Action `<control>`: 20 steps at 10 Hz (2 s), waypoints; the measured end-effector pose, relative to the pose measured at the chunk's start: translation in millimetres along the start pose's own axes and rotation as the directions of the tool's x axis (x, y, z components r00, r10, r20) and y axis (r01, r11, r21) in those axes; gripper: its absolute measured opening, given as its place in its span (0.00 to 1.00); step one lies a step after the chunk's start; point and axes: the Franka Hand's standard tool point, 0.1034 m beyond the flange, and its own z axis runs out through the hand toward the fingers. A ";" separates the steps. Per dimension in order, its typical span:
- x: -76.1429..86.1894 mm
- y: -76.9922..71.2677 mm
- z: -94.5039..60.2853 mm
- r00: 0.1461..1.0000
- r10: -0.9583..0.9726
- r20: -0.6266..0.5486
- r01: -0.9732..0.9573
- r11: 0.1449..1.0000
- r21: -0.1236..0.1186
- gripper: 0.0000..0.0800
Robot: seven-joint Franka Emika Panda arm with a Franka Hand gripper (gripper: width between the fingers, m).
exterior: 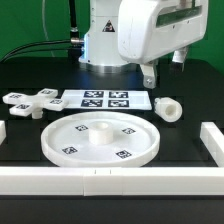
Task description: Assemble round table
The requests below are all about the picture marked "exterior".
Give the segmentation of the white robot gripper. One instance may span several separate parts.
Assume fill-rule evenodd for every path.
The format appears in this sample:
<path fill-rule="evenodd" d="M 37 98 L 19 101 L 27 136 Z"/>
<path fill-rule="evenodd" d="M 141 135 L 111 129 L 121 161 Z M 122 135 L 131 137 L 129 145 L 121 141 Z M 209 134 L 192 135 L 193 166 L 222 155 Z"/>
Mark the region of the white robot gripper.
<path fill-rule="evenodd" d="M 122 0 L 118 13 L 118 51 L 128 62 L 143 64 L 143 85 L 156 87 L 154 63 L 147 63 L 174 51 L 172 73 L 184 70 L 190 45 L 205 35 L 208 0 L 196 0 L 196 15 L 168 22 L 169 14 L 180 13 L 181 0 Z"/>

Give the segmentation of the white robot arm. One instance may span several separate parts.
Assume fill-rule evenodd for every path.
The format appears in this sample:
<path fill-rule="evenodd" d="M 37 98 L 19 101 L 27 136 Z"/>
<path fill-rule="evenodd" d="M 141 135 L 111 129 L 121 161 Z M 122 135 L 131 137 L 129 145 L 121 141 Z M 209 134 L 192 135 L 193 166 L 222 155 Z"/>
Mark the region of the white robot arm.
<path fill-rule="evenodd" d="M 206 32 L 209 0 L 90 0 L 82 67 L 120 73 L 139 65 L 143 85 L 156 87 L 160 57 L 183 66 L 189 46 Z"/>

